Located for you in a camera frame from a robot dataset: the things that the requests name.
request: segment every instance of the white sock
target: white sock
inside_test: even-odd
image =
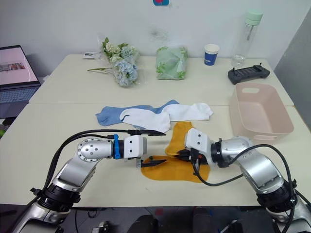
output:
[[[162,113],[168,113],[171,121],[208,120],[213,111],[206,103],[193,105],[170,104],[163,108]]]
[[[120,120],[124,123],[144,127],[148,130],[156,130],[165,133],[171,128],[168,113],[155,114],[150,110],[128,108],[120,114]]]

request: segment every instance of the yellow cloth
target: yellow cloth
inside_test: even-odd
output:
[[[188,131],[193,128],[191,122],[177,122],[173,129],[173,136],[165,153],[168,156],[177,155],[177,152],[185,148],[185,136]]]
[[[156,181],[191,181],[200,183],[201,181],[193,174],[192,164],[170,156],[152,156],[154,160],[167,159],[157,166],[142,167],[142,174]],[[209,165],[200,166],[200,175],[207,180],[210,168]]]
[[[152,156],[154,160],[166,159],[167,161],[157,166],[142,167],[142,174],[156,181],[191,181],[200,183],[201,181],[193,174],[192,164],[174,157],[178,151],[185,148],[185,136],[191,128],[193,128],[191,122],[176,123],[171,142],[165,149],[168,156]],[[209,165],[200,166],[200,175],[204,180],[207,180],[209,171]]]

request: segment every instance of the plastic water bottle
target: plastic water bottle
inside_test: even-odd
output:
[[[239,42],[231,60],[232,66],[241,67],[243,65],[245,57],[256,34],[257,27],[261,21],[262,15],[263,13],[259,11],[247,12],[243,33],[240,36]]]

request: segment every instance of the green plastic bag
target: green plastic bag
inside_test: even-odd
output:
[[[161,47],[156,51],[158,79],[181,80],[186,75],[187,50],[185,47]]]

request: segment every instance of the laptop keyboard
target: laptop keyboard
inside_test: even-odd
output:
[[[37,88],[13,90],[13,91],[1,91],[0,103],[11,103],[18,101],[28,101],[35,93]]]

